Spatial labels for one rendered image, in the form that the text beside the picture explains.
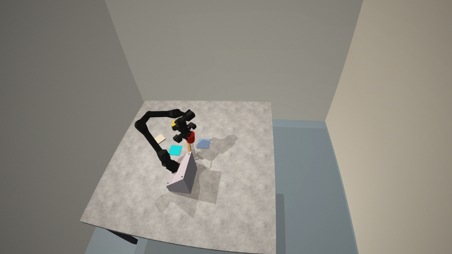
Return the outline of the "red cup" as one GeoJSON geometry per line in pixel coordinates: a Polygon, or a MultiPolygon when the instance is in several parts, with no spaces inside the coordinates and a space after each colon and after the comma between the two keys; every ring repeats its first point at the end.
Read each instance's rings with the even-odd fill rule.
{"type": "Polygon", "coordinates": [[[194,135],[194,132],[192,131],[191,132],[191,134],[190,134],[190,137],[187,137],[187,143],[194,143],[194,141],[195,141],[195,135],[194,135]]]}

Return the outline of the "cream flat block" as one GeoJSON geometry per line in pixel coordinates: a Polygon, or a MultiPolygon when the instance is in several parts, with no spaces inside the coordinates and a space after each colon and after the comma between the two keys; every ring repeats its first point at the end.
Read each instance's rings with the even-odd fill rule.
{"type": "Polygon", "coordinates": [[[154,138],[158,144],[162,143],[165,140],[165,137],[160,134],[159,136],[154,138]]]}

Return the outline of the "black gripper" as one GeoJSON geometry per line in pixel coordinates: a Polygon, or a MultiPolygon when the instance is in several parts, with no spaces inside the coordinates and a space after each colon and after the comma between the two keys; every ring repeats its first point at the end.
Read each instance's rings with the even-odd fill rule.
{"type": "MultiPolygon", "coordinates": [[[[178,128],[179,128],[179,126],[178,126],[178,128]]],[[[192,129],[197,128],[196,124],[190,122],[184,128],[179,128],[181,133],[179,135],[174,136],[173,140],[175,140],[177,143],[180,143],[182,141],[182,139],[188,140],[187,137],[190,137],[190,134],[191,134],[190,129],[191,128],[192,129]]]]}

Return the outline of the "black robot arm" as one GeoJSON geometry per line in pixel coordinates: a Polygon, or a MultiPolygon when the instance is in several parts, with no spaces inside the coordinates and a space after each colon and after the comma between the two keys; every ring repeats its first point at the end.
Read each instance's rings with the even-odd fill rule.
{"type": "Polygon", "coordinates": [[[185,113],[180,111],[179,109],[173,109],[168,111],[147,111],[145,115],[135,122],[135,128],[140,131],[145,138],[148,140],[148,142],[151,144],[151,146],[154,148],[154,150],[157,153],[157,156],[159,157],[161,163],[163,166],[166,167],[169,171],[172,173],[176,173],[180,163],[176,162],[175,160],[171,160],[170,154],[167,152],[167,150],[162,149],[159,144],[156,142],[156,140],[153,138],[151,133],[148,131],[146,122],[151,117],[169,117],[169,118],[178,118],[174,123],[172,127],[173,131],[178,130],[180,132],[179,128],[184,128],[187,123],[186,121],[190,121],[195,117],[195,114],[193,111],[187,110],[185,113]],[[179,126],[179,128],[178,128],[179,126]]]}

